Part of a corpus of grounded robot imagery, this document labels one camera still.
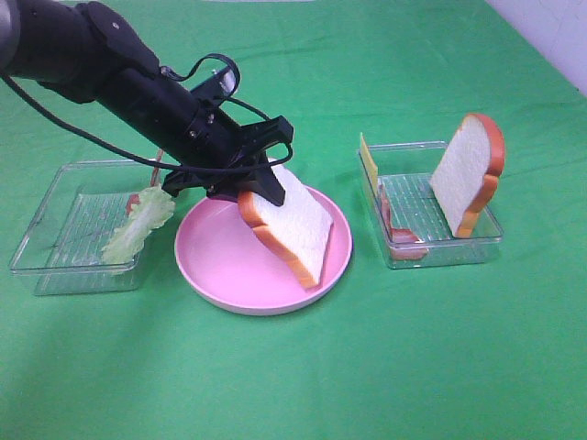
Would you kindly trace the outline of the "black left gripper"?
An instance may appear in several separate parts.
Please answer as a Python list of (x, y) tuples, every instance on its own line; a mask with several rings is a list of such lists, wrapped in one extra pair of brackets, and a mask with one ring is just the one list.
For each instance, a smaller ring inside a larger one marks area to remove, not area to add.
[(168, 174), (163, 190), (176, 196), (189, 187), (203, 186), (213, 195), (250, 191), (282, 206), (285, 190), (271, 170), (266, 150), (291, 146), (293, 126), (282, 116), (241, 126), (219, 107), (193, 98), (161, 99), (161, 119), (179, 147), (172, 157), (193, 171)]

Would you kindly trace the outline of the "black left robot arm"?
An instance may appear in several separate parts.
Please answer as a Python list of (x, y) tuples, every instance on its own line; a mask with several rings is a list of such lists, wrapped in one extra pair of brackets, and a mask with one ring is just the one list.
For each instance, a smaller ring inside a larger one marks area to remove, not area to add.
[(233, 100), (240, 73), (230, 58), (218, 60), (222, 69), (189, 90), (107, 5), (1, 4), (1, 77), (9, 87), (30, 79), (77, 104), (104, 106), (171, 156), (162, 185), (170, 195), (203, 187), (231, 199), (251, 191), (281, 205), (285, 191), (266, 151), (289, 145), (293, 127), (281, 116), (242, 126), (227, 115), (222, 104)]

